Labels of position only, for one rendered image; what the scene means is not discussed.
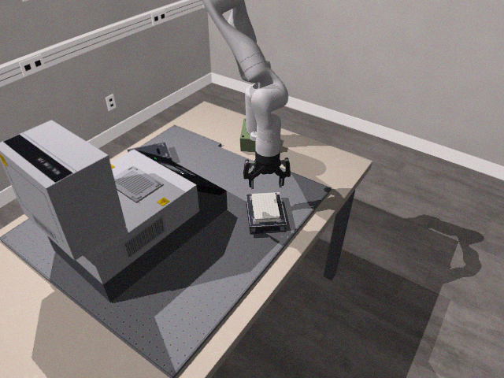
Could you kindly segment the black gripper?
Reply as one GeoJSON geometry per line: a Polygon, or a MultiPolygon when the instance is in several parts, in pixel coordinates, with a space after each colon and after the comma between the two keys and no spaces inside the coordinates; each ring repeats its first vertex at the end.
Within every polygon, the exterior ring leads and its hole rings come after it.
{"type": "Polygon", "coordinates": [[[255,151],[255,160],[249,161],[245,160],[244,170],[243,170],[243,178],[249,180],[249,187],[254,189],[254,178],[258,177],[260,174],[273,174],[275,173],[280,177],[279,185],[282,187],[284,185],[284,178],[291,176],[290,170],[290,162],[288,157],[285,160],[280,160],[280,152],[276,156],[265,157],[261,156],[255,151]],[[261,164],[262,163],[262,164],[261,164]],[[275,164],[274,164],[275,163],[275,164]],[[280,166],[283,165],[286,169],[286,172],[283,172],[280,169],[280,166]],[[253,170],[249,172],[249,169],[254,166],[253,170]]]}

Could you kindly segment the light grey benchtop lab instrument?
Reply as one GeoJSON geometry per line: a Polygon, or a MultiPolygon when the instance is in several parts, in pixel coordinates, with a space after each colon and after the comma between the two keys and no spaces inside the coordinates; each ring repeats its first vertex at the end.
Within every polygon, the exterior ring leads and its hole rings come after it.
{"type": "Polygon", "coordinates": [[[110,164],[52,120],[0,142],[0,161],[24,215],[109,302],[228,209],[225,189],[174,161],[131,150],[110,164]]]}

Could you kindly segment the white microplate with grey wells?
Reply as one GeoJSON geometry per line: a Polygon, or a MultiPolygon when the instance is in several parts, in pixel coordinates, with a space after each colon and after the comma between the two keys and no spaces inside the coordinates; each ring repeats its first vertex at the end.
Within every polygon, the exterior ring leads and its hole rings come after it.
{"type": "Polygon", "coordinates": [[[280,221],[276,193],[252,194],[254,222],[280,221]]]}

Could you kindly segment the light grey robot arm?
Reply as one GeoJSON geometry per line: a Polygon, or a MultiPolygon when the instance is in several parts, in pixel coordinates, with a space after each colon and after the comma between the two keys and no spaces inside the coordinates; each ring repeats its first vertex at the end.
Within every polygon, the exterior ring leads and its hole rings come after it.
{"type": "Polygon", "coordinates": [[[245,1],[202,0],[202,2],[232,49],[241,78],[254,83],[246,88],[245,99],[246,131],[250,134],[250,139],[256,141],[255,150],[261,156],[276,156],[280,152],[281,120],[271,112],[287,104],[287,88],[271,70],[270,62],[265,60],[257,45],[245,1]],[[226,21],[222,14],[230,9],[232,12],[226,21]]]}

